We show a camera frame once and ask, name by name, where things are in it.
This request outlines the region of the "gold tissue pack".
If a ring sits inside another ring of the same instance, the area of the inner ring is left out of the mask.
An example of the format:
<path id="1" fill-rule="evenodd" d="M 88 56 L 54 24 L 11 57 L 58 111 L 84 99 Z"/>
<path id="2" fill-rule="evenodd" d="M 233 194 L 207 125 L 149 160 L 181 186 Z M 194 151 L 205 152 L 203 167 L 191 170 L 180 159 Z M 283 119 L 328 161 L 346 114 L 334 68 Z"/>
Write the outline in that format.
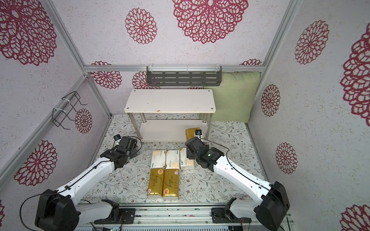
<path id="1" fill-rule="evenodd" d="M 164 200 L 178 200 L 179 199 L 179 169 L 166 169 L 164 172 L 163 181 L 163 195 Z"/>
<path id="2" fill-rule="evenodd" d="M 152 168 L 150 170 L 147 197 L 149 199 L 161 199 L 163 196 L 164 168 Z"/>
<path id="3" fill-rule="evenodd" d="M 200 130 L 200 128 L 190 128 L 186 129 L 186 140 L 190 140 L 196 135 L 196 130 Z"/>

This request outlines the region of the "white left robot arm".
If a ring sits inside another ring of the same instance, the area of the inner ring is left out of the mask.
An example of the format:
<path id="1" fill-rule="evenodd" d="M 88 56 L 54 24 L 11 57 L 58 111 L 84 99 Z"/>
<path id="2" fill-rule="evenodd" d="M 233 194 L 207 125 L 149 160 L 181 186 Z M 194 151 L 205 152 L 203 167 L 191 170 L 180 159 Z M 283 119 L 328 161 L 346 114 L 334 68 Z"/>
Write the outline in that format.
<path id="1" fill-rule="evenodd" d="M 56 190 L 46 190 L 40 197 L 35 226 L 44 231 L 73 231 L 95 221 L 121 221 L 118 203 L 103 199 L 94 204 L 80 201 L 94 186 L 140 154 L 142 142 L 135 136 L 115 136 L 114 146 L 75 179 Z"/>

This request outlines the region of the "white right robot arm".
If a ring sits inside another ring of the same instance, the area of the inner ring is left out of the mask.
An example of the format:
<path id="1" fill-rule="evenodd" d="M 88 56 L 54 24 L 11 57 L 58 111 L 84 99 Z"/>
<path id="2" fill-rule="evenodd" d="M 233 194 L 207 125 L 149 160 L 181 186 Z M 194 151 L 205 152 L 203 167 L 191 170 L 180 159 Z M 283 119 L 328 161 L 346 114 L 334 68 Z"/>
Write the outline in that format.
<path id="1" fill-rule="evenodd" d="M 253 176 L 231 161 L 227 153 L 205 144 L 204 139 L 193 137 L 186 141 L 185 146 L 202 168 L 228 179 L 253 200 L 248 203 L 230 199 L 224 207 L 228 220 L 250 218 L 258 220 L 270 231 L 280 228 L 290 208 L 283 184 L 278 181 L 272 184 Z"/>

